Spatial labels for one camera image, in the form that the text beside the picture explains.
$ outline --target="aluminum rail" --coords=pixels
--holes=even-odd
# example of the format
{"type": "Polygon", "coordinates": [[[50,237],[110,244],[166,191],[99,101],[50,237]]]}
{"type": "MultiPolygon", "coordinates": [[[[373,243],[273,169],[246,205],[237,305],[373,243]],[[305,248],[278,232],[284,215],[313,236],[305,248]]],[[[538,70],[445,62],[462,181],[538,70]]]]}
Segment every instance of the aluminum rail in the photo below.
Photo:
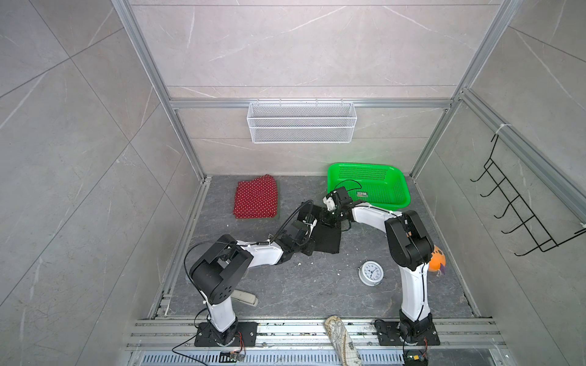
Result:
{"type": "Polygon", "coordinates": [[[181,98],[171,99],[174,109],[248,108],[252,102],[352,102],[356,108],[449,108],[448,98],[181,98]]]}
{"type": "MultiPolygon", "coordinates": [[[[330,350],[332,344],[323,327],[325,319],[239,319],[255,321],[258,325],[255,347],[247,349],[273,350],[330,350]]],[[[201,316],[196,324],[205,321],[201,316]]],[[[344,319],[346,329],[359,349],[398,349],[401,346],[379,346],[374,319],[344,319]]],[[[125,336],[127,351],[168,351],[195,334],[193,318],[166,317],[163,320],[138,320],[125,336]]],[[[492,319],[434,319],[439,349],[506,348],[505,341],[492,319]]],[[[204,347],[207,350],[225,350],[225,347],[204,347]]],[[[406,346],[419,349],[419,346],[406,346]]],[[[182,350],[201,347],[184,346],[182,350]]]]}

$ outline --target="aluminum frame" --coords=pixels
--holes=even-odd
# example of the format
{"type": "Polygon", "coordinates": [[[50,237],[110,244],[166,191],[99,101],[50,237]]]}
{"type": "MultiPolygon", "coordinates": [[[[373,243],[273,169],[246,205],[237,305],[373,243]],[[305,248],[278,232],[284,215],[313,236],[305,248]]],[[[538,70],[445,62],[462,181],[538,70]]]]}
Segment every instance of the aluminum frame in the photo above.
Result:
{"type": "Polygon", "coordinates": [[[171,99],[174,109],[248,108],[253,102],[352,102],[356,108],[449,108],[448,98],[178,98],[171,99]]]}
{"type": "Polygon", "coordinates": [[[572,179],[543,156],[514,126],[509,125],[501,129],[501,125],[508,125],[506,120],[472,90],[464,89],[462,100],[492,131],[500,130],[499,138],[582,222],[586,222],[586,193],[581,191],[572,179]]]}
{"type": "MultiPolygon", "coordinates": [[[[196,324],[205,322],[206,316],[199,316],[196,324]]],[[[258,323],[257,341],[250,350],[332,350],[332,343],[326,334],[324,318],[246,318],[240,321],[258,323]]],[[[402,346],[380,346],[375,319],[345,317],[344,323],[352,341],[358,349],[392,350],[402,346]]],[[[501,349],[507,348],[494,319],[463,318],[434,319],[441,345],[436,349],[501,349]]],[[[127,351],[168,351],[173,346],[191,338],[194,333],[192,317],[165,317],[155,320],[137,320],[125,334],[127,351]]],[[[405,349],[423,349],[424,346],[409,346],[405,349]]],[[[183,346],[181,350],[225,350],[226,347],[183,346]]]]}
{"type": "Polygon", "coordinates": [[[138,58],[140,59],[142,66],[144,67],[146,74],[151,81],[151,84],[161,101],[161,105],[169,117],[171,121],[171,125],[181,142],[181,146],[183,146],[183,150],[191,163],[191,167],[193,171],[196,173],[199,180],[202,182],[206,174],[202,168],[197,155],[195,154],[195,150],[191,145],[191,141],[189,140],[189,136],[185,131],[185,127],[181,123],[181,120],[177,116],[175,110],[171,107],[169,103],[169,93],[163,83],[163,79],[161,74],[159,73],[158,69],[156,68],[155,61],[153,60],[151,53],[148,50],[147,43],[142,35],[140,27],[138,26],[137,20],[134,17],[130,4],[127,0],[112,0],[112,4],[120,17],[120,21],[124,26],[124,29],[128,33],[128,37],[130,38],[130,42],[134,46],[134,49],[137,51],[138,58]]]}
{"type": "Polygon", "coordinates": [[[427,163],[427,160],[431,156],[431,152],[435,149],[435,146],[437,145],[441,136],[444,134],[444,131],[450,120],[454,116],[455,111],[462,102],[460,97],[462,90],[464,88],[469,88],[474,83],[478,77],[478,74],[480,74],[482,67],[492,53],[492,50],[495,49],[498,41],[500,40],[500,37],[505,32],[507,26],[513,19],[513,16],[521,6],[522,2],[523,0],[505,0],[501,4],[499,11],[496,13],[494,20],[490,24],[490,27],[484,39],[482,40],[480,47],[476,51],[474,58],[470,62],[468,69],[464,73],[462,80],[456,88],[456,92],[452,97],[451,108],[441,116],[433,132],[431,133],[430,138],[423,147],[419,158],[417,158],[417,161],[415,162],[415,165],[413,166],[410,173],[410,176],[413,177],[413,179],[416,179],[421,173],[425,163],[427,163]]]}

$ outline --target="red polka dot cloth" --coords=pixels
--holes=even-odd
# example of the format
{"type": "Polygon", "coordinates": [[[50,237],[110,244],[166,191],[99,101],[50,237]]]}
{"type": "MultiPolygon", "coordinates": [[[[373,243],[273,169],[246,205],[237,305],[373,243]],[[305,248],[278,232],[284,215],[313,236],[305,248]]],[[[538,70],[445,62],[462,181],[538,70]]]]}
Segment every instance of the red polka dot cloth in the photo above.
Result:
{"type": "Polygon", "coordinates": [[[238,182],[234,198],[236,218],[266,218],[277,215],[277,182],[270,175],[238,182]]]}

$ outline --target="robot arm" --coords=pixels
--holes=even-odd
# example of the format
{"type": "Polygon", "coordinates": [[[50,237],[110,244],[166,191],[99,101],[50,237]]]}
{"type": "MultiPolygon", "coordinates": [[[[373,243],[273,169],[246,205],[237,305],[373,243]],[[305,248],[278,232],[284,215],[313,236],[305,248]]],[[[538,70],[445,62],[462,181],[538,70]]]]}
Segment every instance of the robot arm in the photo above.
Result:
{"type": "Polygon", "coordinates": [[[387,234],[391,256],[401,267],[400,319],[404,339],[410,343],[429,329],[431,313],[425,283],[433,245],[418,214],[387,211],[364,201],[353,201],[343,187],[330,192],[323,201],[326,208],[311,205],[307,212],[300,212],[292,225],[297,230],[294,235],[278,232],[263,242],[244,242],[223,235],[193,264],[189,276],[206,300],[216,342],[227,345],[234,339],[238,320],[230,294],[248,268],[281,264],[297,252],[311,255],[316,245],[314,236],[318,237],[313,235],[319,231],[314,230],[317,223],[320,228],[337,228],[339,235],[340,224],[345,220],[367,224],[387,234]]]}

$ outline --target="metal grate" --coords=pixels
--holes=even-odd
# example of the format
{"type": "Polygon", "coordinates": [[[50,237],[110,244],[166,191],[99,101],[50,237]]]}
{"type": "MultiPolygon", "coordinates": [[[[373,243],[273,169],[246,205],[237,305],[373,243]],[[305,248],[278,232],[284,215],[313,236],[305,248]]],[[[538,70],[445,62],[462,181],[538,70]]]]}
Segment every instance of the metal grate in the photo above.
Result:
{"type": "MultiPolygon", "coordinates": [[[[333,350],[248,350],[246,359],[235,363],[228,357],[220,356],[220,351],[181,351],[197,358],[209,366],[323,366],[341,365],[342,362],[333,350]]],[[[400,350],[359,350],[364,366],[402,365],[403,355],[400,350]]],[[[141,366],[200,365],[199,362],[170,351],[147,351],[141,366]]]]}
{"type": "Polygon", "coordinates": [[[351,102],[253,102],[247,115],[254,143],[350,142],[356,125],[351,102]]]}

